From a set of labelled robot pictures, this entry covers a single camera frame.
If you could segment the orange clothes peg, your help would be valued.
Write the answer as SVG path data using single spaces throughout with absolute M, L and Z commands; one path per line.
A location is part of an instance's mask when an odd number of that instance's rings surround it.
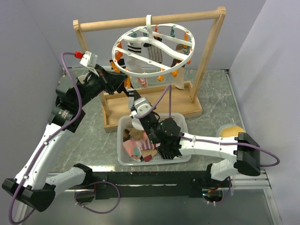
M 131 88 L 131 78 L 130 76 L 128 75 L 124 81 L 124 87 L 127 88 L 127 89 L 130 89 Z
M 164 75 L 159 75 L 159 76 L 157 77 L 157 80 L 158 80 L 159 82 L 162 82 L 162 81 L 164 80 Z

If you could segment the black white striped sock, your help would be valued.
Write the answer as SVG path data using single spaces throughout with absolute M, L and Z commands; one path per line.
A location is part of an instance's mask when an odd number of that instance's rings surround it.
M 157 63 L 162 63 L 163 62 L 161 49 L 157 48 L 154 45 L 148 44 L 148 43 L 144 43 L 143 47 L 145 47 L 147 49 L 148 58 L 150 60 L 155 61 Z

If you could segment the cream brown ribbed sock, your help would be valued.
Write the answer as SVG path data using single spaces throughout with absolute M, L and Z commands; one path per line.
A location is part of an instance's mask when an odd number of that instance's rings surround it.
M 183 49 L 183 44 L 176 45 L 177 52 L 184 53 Z M 184 67 L 185 65 L 171 72 L 171 75 L 175 78 L 175 87 L 179 90 L 184 90 Z

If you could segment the black sock white stripes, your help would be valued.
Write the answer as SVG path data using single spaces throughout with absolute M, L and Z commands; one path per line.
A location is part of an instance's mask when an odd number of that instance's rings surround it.
M 125 67 L 125 61 L 123 58 L 120 58 L 119 60 L 109 60 L 110 62 L 110 66 L 111 69 L 114 70 L 116 73 L 123 73 L 121 72 L 116 65 L 120 65 L 123 68 Z M 141 95 L 138 93 L 137 90 L 134 89 L 133 85 L 131 84 L 131 88 L 127 89 L 125 88 L 123 90 L 123 92 L 126 94 L 126 96 L 128 97 L 128 109 L 131 110 L 131 108 L 133 107 L 133 102 L 139 98 L 141 98 Z

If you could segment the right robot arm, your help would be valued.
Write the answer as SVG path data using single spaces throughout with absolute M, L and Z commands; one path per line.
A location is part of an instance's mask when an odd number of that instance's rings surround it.
M 184 155 L 220 158 L 220 162 L 207 166 L 205 182 L 210 187 L 238 173 L 246 176 L 261 174 L 259 146 L 247 133 L 239 132 L 230 137 L 196 136 L 182 132 L 171 117 L 159 120 L 151 112 L 144 117 L 136 116 L 136 119 L 163 159 Z

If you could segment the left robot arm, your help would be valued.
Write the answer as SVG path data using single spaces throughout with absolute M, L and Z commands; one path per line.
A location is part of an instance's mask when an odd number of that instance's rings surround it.
M 14 178 L 5 179 L 2 188 L 39 212 L 45 211 L 56 196 L 69 188 L 77 185 L 89 188 L 93 182 L 92 169 L 80 163 L 61 175 L 47 176 L 59 151 L 85 116 L 78 100 L 86 105 L 103 91 L 111 95 L 121 93 L 126 78 L 125 74 L 108 72 L 99 65 L 90 69 L 82 81 L 73 75 L 63 75 L 56 87 L 55 107 L 41 141 L 24 168 Z

